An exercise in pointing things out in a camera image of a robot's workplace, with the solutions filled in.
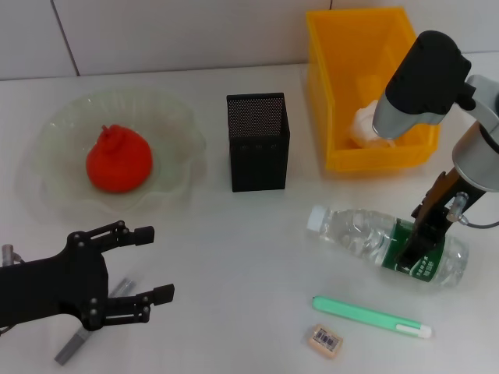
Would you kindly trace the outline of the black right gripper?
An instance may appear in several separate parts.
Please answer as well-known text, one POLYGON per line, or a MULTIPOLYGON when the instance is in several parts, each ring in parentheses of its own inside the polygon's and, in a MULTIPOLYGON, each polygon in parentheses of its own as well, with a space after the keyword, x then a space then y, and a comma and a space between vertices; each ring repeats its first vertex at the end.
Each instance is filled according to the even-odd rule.
POLYGON ((440 260, 444 251, 445 234, 452 225, 447 219, 446 205, 459 192, 468 195, 466 211, 483 196, 483 191, 469 184, 454 168, 442 172, 423 201, 412 212, 415 224, 398 254, 399 266, 414 266, 424 257, 440 260))

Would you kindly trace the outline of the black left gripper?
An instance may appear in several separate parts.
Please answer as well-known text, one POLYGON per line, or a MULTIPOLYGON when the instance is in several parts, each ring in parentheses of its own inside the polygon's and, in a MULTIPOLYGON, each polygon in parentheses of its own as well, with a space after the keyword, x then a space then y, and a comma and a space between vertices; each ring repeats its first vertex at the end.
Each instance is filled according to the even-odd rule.
POLYGON ((1 267, 0 328, 61 314, 76 317, 89 331, 104 325, 148 323, 152 305, 172 302, 174 284, 108 298, 108 271, 102 253, 148 245, 154 236, 152 226, 130 230, 124 221, 117 221, 72 233, 65 248, 53 257, 1 267))

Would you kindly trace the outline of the clear green-label water bottle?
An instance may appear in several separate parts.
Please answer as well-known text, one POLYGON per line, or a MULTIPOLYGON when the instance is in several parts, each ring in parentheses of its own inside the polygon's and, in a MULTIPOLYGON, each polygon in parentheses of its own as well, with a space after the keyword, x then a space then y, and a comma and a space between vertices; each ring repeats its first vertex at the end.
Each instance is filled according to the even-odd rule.
POLYGON ((430 284, 452 288, 463 277, 469 260, 467 244, 448 236, 410 268, 396 263, 409 240, 413 223, 372 210, 333 211, 314 206, 307 230, 326 242, 375 266, 403 273, 430 284))

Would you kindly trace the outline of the mint green pen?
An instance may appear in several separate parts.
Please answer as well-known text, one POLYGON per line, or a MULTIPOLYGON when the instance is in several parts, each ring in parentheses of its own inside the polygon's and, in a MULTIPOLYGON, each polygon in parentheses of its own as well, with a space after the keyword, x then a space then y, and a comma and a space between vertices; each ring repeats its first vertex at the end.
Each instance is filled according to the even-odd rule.
POLYGON ((432 337, 433 334, 433 330, 430 326, 420 322, 325 298, 323 296, 313 297, 312 306, 320 312, 379 327, 381 329, 403 333, 412 337, 428 339, 432 337))

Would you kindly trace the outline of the red-orange toy orange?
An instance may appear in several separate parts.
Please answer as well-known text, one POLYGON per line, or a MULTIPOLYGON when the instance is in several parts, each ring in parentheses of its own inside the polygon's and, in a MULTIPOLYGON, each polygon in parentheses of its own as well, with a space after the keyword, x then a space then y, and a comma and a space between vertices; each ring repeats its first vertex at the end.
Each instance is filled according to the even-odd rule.
POLYGON ((110 193, 131 192, 150 176, 153 155, 149 143, 132 129, 103 126, 86 159, 90 182, 110 193))

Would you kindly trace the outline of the white paper ball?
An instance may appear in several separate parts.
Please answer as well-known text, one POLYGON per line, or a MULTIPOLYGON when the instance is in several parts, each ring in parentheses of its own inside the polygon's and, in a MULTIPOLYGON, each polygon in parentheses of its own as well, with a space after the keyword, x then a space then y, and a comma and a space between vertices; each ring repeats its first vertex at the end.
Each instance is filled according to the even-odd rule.
POLYGON ((349 137, 355 145, 361 148, 392 148, 395 142, 379 137, 373 130, 373 117, 377 100, 372 101, 365 108, 360 108, 354 115, 349 128, 349 137))

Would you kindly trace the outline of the grey marker pen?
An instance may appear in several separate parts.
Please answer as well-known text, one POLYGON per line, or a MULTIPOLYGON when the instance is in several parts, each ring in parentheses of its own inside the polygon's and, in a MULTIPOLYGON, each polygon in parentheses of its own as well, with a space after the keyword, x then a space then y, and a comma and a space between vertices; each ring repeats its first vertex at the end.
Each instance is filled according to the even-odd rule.
MULTIPOLYGON (((110 292, 110 298, 117 298, 120 296, 127 296, 135 288, 136 280, 131 277, 123 278, 118 285, 110 292)), ((60 365, 64 366, 79 349, 88 341, 93 332, 86 330, 84 327, 79 328, 65 346, 55 356, 54 360, 60 365)))

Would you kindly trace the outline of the green glass fruit plate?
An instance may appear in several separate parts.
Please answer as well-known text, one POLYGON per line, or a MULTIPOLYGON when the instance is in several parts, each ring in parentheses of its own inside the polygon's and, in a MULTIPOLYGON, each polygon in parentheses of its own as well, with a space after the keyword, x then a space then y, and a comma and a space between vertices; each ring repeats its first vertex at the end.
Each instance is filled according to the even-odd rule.
POLYGON ((186 104, 150 87, 118 87, 79 97, 53 114, 34 140, 29 161, 57 209, 88 205, 121 213, 180 197, 205 149, 186 104), (86 173, 88 153, 111 125, 133 130, 152 150, 151 175, 132 192, 101 191, 86 173))

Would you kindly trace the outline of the beige eraser with barcode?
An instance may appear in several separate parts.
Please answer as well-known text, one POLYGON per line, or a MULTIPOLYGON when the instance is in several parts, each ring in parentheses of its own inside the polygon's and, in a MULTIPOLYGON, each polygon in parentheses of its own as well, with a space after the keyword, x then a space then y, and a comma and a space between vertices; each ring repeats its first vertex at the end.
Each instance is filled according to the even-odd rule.
POLYGON ((325 358, 333 359, 342 347, 343 338, 326 326, 317 324, 312 328, 307 343, 325 358))

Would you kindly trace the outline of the black mesh pen holder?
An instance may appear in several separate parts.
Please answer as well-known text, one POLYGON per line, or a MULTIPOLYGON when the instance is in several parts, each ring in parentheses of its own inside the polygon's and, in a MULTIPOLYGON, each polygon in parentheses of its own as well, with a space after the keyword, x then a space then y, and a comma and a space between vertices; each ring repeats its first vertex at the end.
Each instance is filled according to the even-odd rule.
POLYGON ((233 192, 284 189, 290 130, 283 93, 226 97, 233 192))

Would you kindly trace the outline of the yellow plastic bin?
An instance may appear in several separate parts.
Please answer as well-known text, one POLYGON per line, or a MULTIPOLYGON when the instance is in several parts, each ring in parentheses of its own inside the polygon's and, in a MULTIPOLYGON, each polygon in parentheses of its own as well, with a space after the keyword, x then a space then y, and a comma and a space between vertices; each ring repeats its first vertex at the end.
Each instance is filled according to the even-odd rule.
POLYGON ((375 175, 426 163, 439 126, 417 125, 389 147, 363 148, 349 135, 356 111, 381 96, 416 39, 405 10, 316 10, 306 23, 306 87, 325 169, 375 175))

